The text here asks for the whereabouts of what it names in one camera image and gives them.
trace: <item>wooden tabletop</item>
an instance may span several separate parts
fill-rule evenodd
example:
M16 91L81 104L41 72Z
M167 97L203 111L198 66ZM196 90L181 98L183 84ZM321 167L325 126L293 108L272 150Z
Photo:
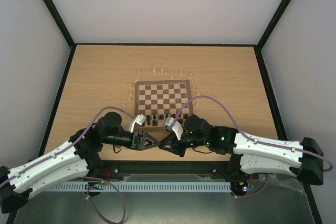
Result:
M167 69L166 76L160 75L161 68ZM130 91L135 91L135 79L170 80L171 75L180 79L181 70L185 75L183 79L192 73L191 86L224 104L244 131L277 139L253 47L78 45L45 153L85 128L102 107L117 106L134 114L134 97L128 101L128 96ZM234 127L214 102L206 99L196 102L199 106L194 103L194 113L199 117L212 125ZM122 126L127 129L131 119L125 115L122 118ZM166 133L151 134L160 140ZM204 147L198 150L207 151ZM226 161L230 157L187 149L180 158L159 148L146 151L123 148L115 154L110 145L105 145L99 154L102 159L148 161Z

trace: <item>chessboard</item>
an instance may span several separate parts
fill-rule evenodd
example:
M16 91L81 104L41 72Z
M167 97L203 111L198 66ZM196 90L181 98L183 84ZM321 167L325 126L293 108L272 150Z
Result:
M144 114L146 121L138 126L141 131L164 131L163 122L175 118L182 105L191 99L188 80L138 81L135 84L135 115ZM193 114L192 103L183 108L178 122Z

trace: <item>white wall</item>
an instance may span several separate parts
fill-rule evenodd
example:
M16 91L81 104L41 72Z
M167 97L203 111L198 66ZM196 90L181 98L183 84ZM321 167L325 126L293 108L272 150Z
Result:
M42 0L0 0L0 166L36 157L68 55Z
M291 140L309 136L336 164L335 0L292 0L263 54ZM313 186L323 223L335 223L336 170Z
M53 0L75 42L256 44L281 0Z

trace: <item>purple hose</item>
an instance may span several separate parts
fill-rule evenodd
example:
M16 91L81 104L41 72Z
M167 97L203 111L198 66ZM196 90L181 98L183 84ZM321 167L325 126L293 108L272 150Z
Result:
M85 179L92 179L92 180L96 180L96 181L104 181L105 183L109 184L110 186L113 187L114 190L116 190L116 192L119 194L119 197L121 199L121 203L122 203L122 208L123 208L123 214L122 214L122 218L119 222L112 222L108 219L106 219L101 213L100 211L98 210L98 208L95 206L95 204L93 203L91 197L89 196L89 192L90 192L90 189L91 187L88 188L87 192L86 192L86 195L87 195L87 199L90 201L91 205L93 206L93 208L95 209L95 212L98 214L98 216L103 220L105 221L106 223L108 224L122 224L124 219L125 219L125 216L126 216L126 205L125 205L125 200L124 200L124 197L122 196L121 192L116 188L116 186L112 183L110 183L109 181L105 180L105 179L102 179L102 178L94 178L94 177L83 177Z
M132 118L132 119L134 118L134 116L133 116L132 114L130 114L130 113L128 113L127 111L122 110L122 109L120 109L120 108L113 107L113 106L107 106L107 107L104 107L104 108L102 108L102 109L101 109L101 110L94 116L94 118L93 118L92 121L89 123L89 125L85 128L85 130L82 132L82 134L80 134L80 136L79 136L79 137L78 137L78 138L77 138L71 145L69 145L68 147L64 148L63 150L61 150L61 151L59 151L59 152L56 152L55 155L57 156L57 155L59 155L59 154L62 154L62 153L64 153L64 152L66 152L67 150L69 150L71 147L73 147L75 144L77 144L77 143L81 140L81 138L88 132L88 130L91 128L91 126L92 126L93 123L96 121L96 119L99 117L99 115L100 115L104 110L107 110L107 109L118 110L118 111L120 111L120 112L125 113L125 114L128 115L130 118ZM37 166L37 165L39 165L39 164L41 164L41 163L43 163L43 162L45 162L45 161L51 159L51 158L52 158L52 156L47 156L47 157L41 159L40 161L38 161L38 162L36 162L36 163L34 163L34 164L32 164L32 165L29 165L28 167L26 167L25 169L23 169L21 172L19 172L19 174L21 175L21 174L25 173L26 171L32 169L33 167L35 167L35 166ZM2 182L2 183L0 184L0 188L2 188L2 187L3 187L4 185L6 185L8 182L12 181L14 178L16 178L16 177L15 177L15 176L12 176L12 177L8 178L7 180L5 180L4 182Z
M246 133L244 131L242 131L242 129L239 127L238 123L236 122L236 120L233 118L233 116L231 115L231 113L228 111L228 109L222 105L219 101L217 101L215 98L209 97L207 95L199 95L197 97L191 98L190 100L188 100L183 106L182 108L180 108L180 110L178 111L178 113L176 114L175 120L173 121L172 125L174 125L176 123L177 118L179 118L178 116L180 116L182 110L184 107L187 106L188 103L198 99L198 98L206 98L206 99L210 99L212 101L214 101L215 103L217 103L219 106L221 106L223 108L223 110L225 110L226 114L229 116L229 118L231 119L231 121L233 122L233 124L235 125L235 127L237 128L237 130L240 132L241 135L243 135L243 137L245 137L247 140L250 140L252 142L254 142L254 139L252 137L249 137L248 135L246 135ZM278 145L278 144L272 144L272 143L266 143L266 142L262 142L262 141L258 141L258 144L262 144L262 145L267 145L267 146L271 146L271 147L276 147L276 148L281 148L281 149L285 149L285 150L292 150L292 147L287 147L287 146L282 146L282 145ZM298 152L302 152L302 153L306 153L309 154L311 156L317 157L325 162L327 162L330 167L327 169L324 169L324 172L329 172L331 170L334 169L334 165L331 163L330 160L328 160L327 158L320 156L314 152L309 152L306 150L300 150L300 149L295 149Z
M243 196L237 196L232 191L231 195L233 195L233 196L235 196L237 198L247 198L247 197L251 197L251 196L255 196L257 194L260 194L265 189L266 185L268 184L269 178L270 178L270 176L269 176L269 173L268 173L267 176L266 176L266 180L265 180L265 183L263 184L263 186L259 190L257 190L255 193L253 193L253 194L248 194L248 195L243 195Z

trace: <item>purple cable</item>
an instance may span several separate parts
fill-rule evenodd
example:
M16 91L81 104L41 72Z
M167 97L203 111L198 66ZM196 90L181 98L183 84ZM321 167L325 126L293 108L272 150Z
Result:
M247 198L247 197L251 197L251 196L255 196L255 195L257 195L257 194L260 194L260 193L265 189L266 185L268 184L269 178L270 178L270 175L269 175L269 173L268 173L267 176L266 176L266 180L265 180L265 183L263 184L263 186L262 186L259 190L257 190L255 193L253 193L253 194L248 194L248 195L243 195L243 196L237 196L237 195L235 195L235 193L232 191L232 192L231 192L231 195L233 195L233 196L235 196L235 197L237 197L237 198Z
M90 201L91 205L93 206L93 208L95 209L95 212L98 214L98 216L103 220L105 221L106 223L108 224L122 224L124 219L125 219L125 216L126 216L126 205L125 205L125 200L124 200L124 197L122 196L121 192L116 188L116 186L112 183L110 183L109 181L105 180L105 179L102 179L102 178L94 178L94 177L83 177L85 179L92 179L92 180L96 180L96 181L104 181L105 183L109 184L110 186L113 187L114 190L116 190L116 192L119 194L119 197L121 199L121 203L122 203L122 208L123 208L123 214L122 214L122 218L119 222L112 222L108 219L106 219L101 213L100 211L98 210L98 208L95 206L95 204L93 203L91 197L89 196L89 192L90 192L90 189L91 187L88 188L87 192L86 192L86 196L87 196L87 199Z
M235 125L235 127L237 128L237 130L240 132L240 134L245 137L247 140L250 140L252 142L254 142L254 139L252 137L249 137L248 135L246 135L246 133L244 131L242 131L242 129L239 127L238 123L236 122L236 120L233 118L233 116L231 115L231 113L228 111L228 109L222 105L219 101L217 101L215 98L212 98L212 97L209 97L207 95L199 95L197 97L194 97L194 98L191 98L190 100L188 100L186 103L183 104L182 108L180 108L180 110L178 111L178 113L176 114L176 117L172 123L172 125L174 125L176 123L176 120L177 118L179 118L182 110L184 107L187 106L188 103L198 99L198 98L206 98L206 99L210 99L212 101L214 101L215 103L217 103L219 106L221 106L223 108L223 110L225 110L226 114L229 116L229 118L231 119L231 121L233 122L233 124ZM278 145L278 144L272 144L272 143L266 143L266 142L262 142L262 141L258 141L257 142L258 144L262 144L262 145L267 145L267 146L271 146L271 147L276 147L276 148L281 148L281 149L285 149L285 150L292 150L292 147L287 147L287 146L282 146L282 145ZM334 165L331 163L330 160L328 160L327 158L323 157L323 156L320 156L314 152L310 152L310 151L306 151L306 150L300 150L300 149L295 149L296 151L298 152L302 152L302 153L306 153L306 154L309 154L311 156L314 156L314 157L317 157L325 162L327 162L330 167L327 168L327 169L324 169L323 171L324 172L329 172L331 170L334 169Z
M62 153L64 153L64 152L66 152L67 150L69 150L71 147L73 147L75 144L77 144L77 143L81 140L81 138L88 132L88 130L91 128L91 126L92 126L93 123L96 121L96 119L99 117L99 115L100 115L104 110L107 110L107 109L118 110L118 111L120 111L120 112L125 113L125 114L128 115L130 118L132 118L132 119L134 118L134 116L133 116L132 114L130 114L130 113L128 113L127 111L122 110L122 109L120 109L120 108L113 107L113 106L107 106L107 107L104 107L104 108L102 108L102 109L97 113L97 115L94 116L94 118L93 118L92 121L89 123L89 125L85 128L85 130L82 132L82 134L80 134L80 136L79 136L79 137L78 137L72 144L70 144L68 147L64 148L63 150L61 150L61 151L59 151L59 152L56 152L55 155L57 156L57 155L59 155L59 154L62 154ZM19 174L21 175L21 174L25 173L26 171L32 169L33 167L35 167L35 166L37 166L37 165L39 165L39 164L41 164L41 163L43 163L43 162L45 162L45 161L51 159L51 158L52 158L52 156L47 156L47 157L41 159L40 161L38 161L38 162L36 162L36 163L34 163L34 164L32 164L32 165L26 167L26 168L23 169L21 172L19 172ZM4 185L6 185L8 182L12 181L14 178L16 178L16 176L12 176L12 177L8 178L7 180L5 180L4 182L2 182L2 183L0 184L0 188L2 188L2 187L3 187Z

